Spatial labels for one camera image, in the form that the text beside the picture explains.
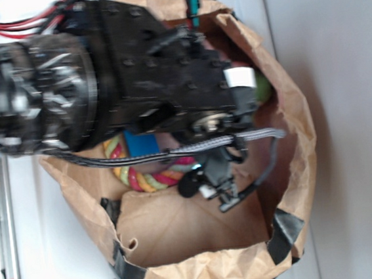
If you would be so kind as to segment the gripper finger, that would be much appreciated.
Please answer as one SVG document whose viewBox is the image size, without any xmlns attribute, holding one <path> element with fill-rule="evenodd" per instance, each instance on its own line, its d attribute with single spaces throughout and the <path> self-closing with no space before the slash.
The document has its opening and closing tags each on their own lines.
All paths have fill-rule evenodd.
<svg viewBox="0 0 372 279">
<path fill-rule="evenodd" d="M 206 200 L 213 199 L 217 195 L 216 190 L 212 186 L 209 186 L 209 185 L 206 185 L 206 184 L 202 184 L 199 187 L 199 193 L 201 193 L 201 195 Z"/>
</svg>

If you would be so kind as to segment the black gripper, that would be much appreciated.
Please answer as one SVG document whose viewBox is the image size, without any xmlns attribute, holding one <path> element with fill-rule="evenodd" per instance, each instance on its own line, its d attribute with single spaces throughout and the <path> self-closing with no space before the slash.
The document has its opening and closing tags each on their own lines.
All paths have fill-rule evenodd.
<svg viewBox="0 0 372 279">
<path fill-rule="evenodd" d="M 168 28 L 147 9 L 109 1 L 78 1 L 65 12 L 64 32 L 89 52 L 98 100 L 84 148 L 113 134 L 182 133 L 193 138 L 206 122 L 227 130 L 238 120 L 232 87 L 256 87 L 250 67 L 225 70 L 197 32 Z"/>
</svg>

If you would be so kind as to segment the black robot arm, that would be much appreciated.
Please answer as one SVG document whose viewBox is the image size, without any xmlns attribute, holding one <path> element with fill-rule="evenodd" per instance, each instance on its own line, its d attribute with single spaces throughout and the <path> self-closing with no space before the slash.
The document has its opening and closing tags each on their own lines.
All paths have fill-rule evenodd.
<svg viewBox="0 0 372 279">
<path fill-rule="evenodd" d="M 204 47 L 199 0 L 185 3 L 185 23 L 168 28 L 138 5 L 65 0 L 49 15 L 52 34 L 0 45 L 0 149 L 94 167 L 194 156 L 199 168 L 180 181 L 183 196 L 207 186 L 236 203 L 252 193 L 261 180 L 238 191 L 230 163 L 242 163 L 256 137 L 255 88 Z M 77 156 L 124 131 L 168 132 L 181 147 L 125 160 Z"/>
</svg>

